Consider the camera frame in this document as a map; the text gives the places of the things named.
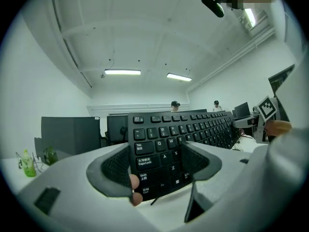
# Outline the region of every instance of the fluorescent light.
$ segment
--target fluorescent light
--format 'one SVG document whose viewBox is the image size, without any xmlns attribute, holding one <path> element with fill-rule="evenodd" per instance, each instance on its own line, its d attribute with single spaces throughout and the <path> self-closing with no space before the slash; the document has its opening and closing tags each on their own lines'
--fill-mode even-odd
<svg viewBox="0 0 309 232">
<path fill-rule="evenodd" d="M 171 74 L 171 73 L 168 73 L 167 77 L 173 78 L 173 79 L 178 79 L 178 80 L 183 80 L 183 81 L 187 81 L 187 82 L 190 82 L 192 80 L 192 78 L 181 76 L 181 75 L 175 75 L 175 74 Z"/>
<path fill-rule="evenodd" d="M 254 27 L 256 24 L 252 9 L 245 9 L 245 12 L 247 13 L 247 16 L 251 22 L 251 26 Z"/>
<path fill-rule="evenodd" d="M 105 70 L 107 75 L 140 75 L 137 70 Z"/>
</svg>

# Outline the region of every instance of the hand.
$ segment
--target hand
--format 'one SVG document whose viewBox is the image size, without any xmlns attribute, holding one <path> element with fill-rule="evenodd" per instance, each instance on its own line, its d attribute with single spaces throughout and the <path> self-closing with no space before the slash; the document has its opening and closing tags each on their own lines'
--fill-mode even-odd
<svg viewBox="0 0 309 232">
<path fill-rule="evenodd" d="M 130 180 L 131 180 L 131 184 L 132 184 L 132 189 L 135 190 L 140 185 L 140 180 L 134 174 L 129 174 L 129 176 L 130 176 Z M 134 192 L 133 193 L 133 205 L 137 206 L 142 201 L 143 201 L 143 196 L 138 192 Z"/>
</svg>

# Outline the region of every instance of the white shirt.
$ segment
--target white shirt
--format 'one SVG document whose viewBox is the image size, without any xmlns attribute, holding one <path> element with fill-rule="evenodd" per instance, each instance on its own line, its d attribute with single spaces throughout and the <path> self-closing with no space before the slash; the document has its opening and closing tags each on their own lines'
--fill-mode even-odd
<svg viewBox="0 0 309 232">
<path fill-rule="evenodd" d="M 220 111 L 223 111 L 223 110 L 222 110 L 222 107 L 221 107 L 221 106 L 218 106 L 218 107 L 214 107 L 214 108 L 213 108 L 213 111 L 214 111 L 214 112 L 220 112 Z"/>
</svg>

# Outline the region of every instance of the black cap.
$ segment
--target black cap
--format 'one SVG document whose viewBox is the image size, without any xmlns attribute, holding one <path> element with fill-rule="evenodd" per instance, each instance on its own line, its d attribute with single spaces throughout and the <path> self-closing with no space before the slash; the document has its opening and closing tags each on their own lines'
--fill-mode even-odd
<svg viewBox="0 0 309 232">
<path fill-rule="evenodd" d="M 172 106 L 180 106 L 180 103 L 178 103 L 177 101 L 173 101 L 171 105 Z"/>
</svg>

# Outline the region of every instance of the black keyboard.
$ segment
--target black keyboard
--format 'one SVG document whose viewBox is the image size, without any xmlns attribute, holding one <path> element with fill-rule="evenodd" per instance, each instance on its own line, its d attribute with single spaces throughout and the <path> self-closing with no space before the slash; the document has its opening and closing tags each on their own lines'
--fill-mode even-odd
<svg viewBox="0 0 309 232">
<path fill-rule="evenodd" d="M 231 112 L 130 113 L 128 141 L 131 172 L 140 179 L 135 190 L 143 200 L 158 198 L 191 183 L 183 166 L 181 145 L 198 142 L 231 149 L 240 137 Z"/>
</svg>

